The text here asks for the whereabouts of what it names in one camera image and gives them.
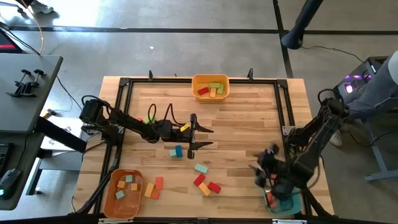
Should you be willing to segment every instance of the colored block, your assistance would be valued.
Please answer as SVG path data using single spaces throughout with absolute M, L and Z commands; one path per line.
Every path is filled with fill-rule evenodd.
M 171 157 L 176 157 L 177 156 L 177 152 L 175 151 L 175 149 L 170 150 L 170 156 Z
M 220 84 L 220 87 L 217 88 L 217 94 L 223 94 L 224 92 L 224 85 Z
M 118 182 L 118 187 L 119 187 L 119 188 L 124 188 L 125 186 L 126 186 L 125 181 L 119 180 L 119 182 Z
M 155 189 L 156 190 L 163 190 L 163 177 L 156 177 L 155 178 Z
M 199 185 L 199 188 L 200 188 L 200 190 L 201 190 L 206 196 L 209 196 L 210 190 L 209 190 L 209 188 L 207 188 L 207 186 L 206 186 L 205 183 L 201 183 L 201 184 Z
M 199 172 L 202 172 L 202 173 L 206 174 L 208 168 L 205 167 L 205 166 L 203 166 L 203 165 L 196 164 L 196 165 L 195 165 L 195 170 L 197 170 L 197 171 L 199 171 Z
M 180 128 L 180 131 L 183 132 L 183 131 L 185 131 L 187 128 L 189 128 L 189 124 L 185 124 L 184 126 L 182 126 L 182 127 Z
M 220 87 L 220 83 L 210 83 L 209 84 L 209 88 L 219 88 Z
M 204 87 L 204 88 L 198 90 L 198 94 L 199 94 L 200 96 L 202 96 L 203 94 L 206 94 L 206 93 L 208 93 L 208 92 L 210 92 L 210 90 L 209 90 L 209 88 L 207 88 L 207 87 Z
M 126 183 L 131 183 L 134 182 L 134 177 L 132 175 L 127 175 L 126 176 Z
M 199 187 L 199 185 L 205 180 L 205 176 L 203 174 L 200 174 L 197 179 L 193 182 L 196 186 Z
M 123 190 L 120 190 L 120 191 L 118 191 L 118 192 L 116 192 L 116 199 L 121 199 L 121 198 L 123 198 L 124 196 L 126 196 L 125 194 L 124 194 L 124 191 Z
M 210 90 L 210 97 L 216 97 L 217 89 L 216 88 L 211 88 Z
M 151 114 L 149 114 L 149 117 L 150 117 L 150 119 L 152 120 L 152 122 L 154 122 L 156 119 L 154 118 L 154 115 L 151 113 Z M 144 123 L 146 123 L 146 124 L 149 124 L 149 117 L 148 116 L 146 116 L 145 118 L 144 118 L 144 120 L 142 120 Z
M 131 184 L 131 190 L 132 190 L 132 191 L 138 190 L 138 184 L 137 184 L 137 183 Z
M 152 183 L 148 183 L 147 189 L 145 190 L 145 197 L 150 197 L 152 195 L 152 191 L 154 190 L 155 185 Z
M 183 155 L 182 155 L 182 146 L 180 146 L 180 145 L 175 146 L 175 153 L 177 154 L 177 158 L 183 157 Z
M 216 193 L 220 193 L 221 187 L 213 182 L 209 183 L 209 186 L 207 186 L 210 190 L 216 192 Z
M 150 196 L 152 199 L 159 199 L 160 193 L 159 192 L 152 192 L 152 195 Z

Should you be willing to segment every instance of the concrete floor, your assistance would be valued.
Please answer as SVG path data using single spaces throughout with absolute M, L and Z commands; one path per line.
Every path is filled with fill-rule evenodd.
M 277 28 L 272 0 L 42 2 L 57 11 L 38 15 L 42 26 Z M 285 29 L 293 26 L 303 2 L 279 0 Z M 325 0 L 308 29 L 398 30 L 397 11 L 395 0 Z M 11 7 L 0 6 L 0 21 L 9 26 L 34 25 Z M 38 32 L 14 33 L 40 48 Z M 390 55 L 398 49 L 397 39 L 394 35 L 306 35 L 304 46 L 336 47 L 364 60 Z M 45 32 L 44 54 L 64 57 L 59 77 L 76 99 L 97 95 L 105 75 L 147 75 L 150 69 L 157 76 L 225 73 L 245 77 L 252 67 L 255 77 L 286 77 L 277 34 Z M 289 56 L 294 77 L 305 80 L 313 114 L 319 109 L 318 91 L 333 87 L 359 65 L 350 55 L 325 49 L 290 50 Z M 68 96 L 58 83 L 54 84 L 45 107 L 69 109 Z M 62 115 L 77 117 L 79 113 L 74 106 Z M 389 144 L 389 138 L 381 140 L 381 144 Z M 342 148 L 327 146 L 323 151 L 335 213 L 342 218 L 396 223 L 398 179 L 367 184 L 363 175 L 378 171 L 370 148 L 356 145 L 346 134 L 343 140 Z M 398 168 L 396 152 L 382 153 L 389 168 Z M 45 194 L 23 196 L 14 211 L 0 212 L 0 220 L 68 213 L 77 177 L 72 172 L 43 172 L 39 187 Z

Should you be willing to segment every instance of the light blue block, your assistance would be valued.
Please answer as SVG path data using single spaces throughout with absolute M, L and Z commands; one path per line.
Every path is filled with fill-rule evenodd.
M 177 156 L 177 152 L 175 151 L 175 149 L 170 150 L 170 156 L 171 157 L 176 157 Z
M 134 182 L 134 177 L 132 175 L 127 175 L 126 176 L 126 183 L 131 183 Z
M 124 194 L 123 190 L 120 190 L 120 191 L 116 192 L 116 199 L 121 199 L 124 196 L 126 196 L 126 195 Z
M 208 170 L 209 168 L 207 168 L 207 167 L 205 167 L 205 166 L 203 166 L 203 165 L 200 165 L 200 164 L 196 164 L 195 165 L 195 170 L 197 170 L 197 171 L 199 171 L 199 172 L 202 172 L 202 173 L 204 173 L 204 174 L 206 174 L 207 173 L 207 170 Z

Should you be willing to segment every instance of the shoe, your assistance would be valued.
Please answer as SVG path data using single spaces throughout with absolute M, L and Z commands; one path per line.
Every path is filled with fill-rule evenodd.
M 30 6 L 32 7 L 32 10 L 34 13 L 38 13 L 38 12 L 43 12 L 44 14 L 48 14 L 52 11 L 54 11 L 53 7 L 48 7 L 47 5 L 38 2 L 38 1 L 33 1 L 32 4 L 30 4 Z
M 340 147 L 343 145 L 343 140 L 341 140 L 341 133 L 339 130 L 337 130 L 335 133 L 333 133 L 329 142 L 336 147 Z

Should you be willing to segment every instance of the wooden table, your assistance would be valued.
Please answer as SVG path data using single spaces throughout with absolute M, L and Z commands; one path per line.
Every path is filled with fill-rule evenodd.
M 119 79 L 104 77 L 103 80 L 99 97 L 111 105 L 116 100 Z M 288 84 L 295 124 L 303 126 L 312 118 L 304 81 L 288 79 Z M 160 199 L 142 196 L 137 217 L 275 217 L 264 207 L 261 189 L 254 185 L 254 174 L 248 167 L 249 164 L 257 165 L 256 155 L 270 143 L 276 142 L 280 146 L 282 143 L 272 85 L 231 84 L 229 97 L 224 102 L 199 103 L 192 96 L 188 83 L 134 84 L 129 114 L 145 117 L 152 103 L 157 105 L 158 119 L 164 117 L 169 103 L 173 103 L 175 117 L 180 123 L 189 123 L 190 114 L 196 113 L 198 122 L 214 131 L 197 132 L 196 140 L 213 141 L 214 144 L 199 149 L 193 160 L 186 158 L 187 144 L 183 144 L 184 157 L 172 159 L 169 150 L 176 143 L 160 140 L 157 144 L 149 144 L 140 135 L 126 131 L 120 168 L 139 170 L 144 176 L 145 187 L 149 182 L 154 183 L 155 177 L 164 177 Z M 74 199 L 76 209 L 84 204 L 98 185 L 104 149 L 105 146 L 101 146 L 85 154 Z M 284 160 L 283 151 L 279 159 Z M 193 184 L 199 174 L 193 168 L 196 163 L 209 167 L 205 183 L 212 181 L 220 184 L 220 194 L 213 192 L 206 197 Z M 322 167 L 320 180 L 311 191 L 325 210 L 333 213 Z

